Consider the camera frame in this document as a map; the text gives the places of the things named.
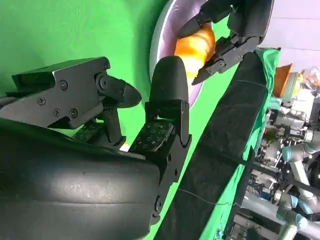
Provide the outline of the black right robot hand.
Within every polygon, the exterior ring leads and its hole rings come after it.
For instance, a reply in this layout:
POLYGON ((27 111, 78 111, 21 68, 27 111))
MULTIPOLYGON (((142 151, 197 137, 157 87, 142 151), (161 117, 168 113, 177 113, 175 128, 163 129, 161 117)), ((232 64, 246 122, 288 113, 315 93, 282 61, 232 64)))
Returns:
POLYGON ((0 99, 1 239, 139 240, 159 221, 192 142, 185 66, 156 64, 128 151, 118 109, 142 97, 109 68, 85 58, 12 77, 0 99))

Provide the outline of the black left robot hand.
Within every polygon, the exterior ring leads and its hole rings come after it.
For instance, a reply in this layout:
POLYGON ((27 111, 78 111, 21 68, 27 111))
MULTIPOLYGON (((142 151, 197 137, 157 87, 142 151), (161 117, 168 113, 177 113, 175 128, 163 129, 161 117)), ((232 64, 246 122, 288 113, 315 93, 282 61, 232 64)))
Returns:
POLYGON ((216 24, 225 17, 228 17, 230 35, 217 41, 215 53, 199 70, 192 85, 204 82, 215 73, 224 73, 261 44, 269 27, 273 6, 273 0, 206 1, 198 14, 180 28, 178 37, 190 36, 205 24, 216 24))

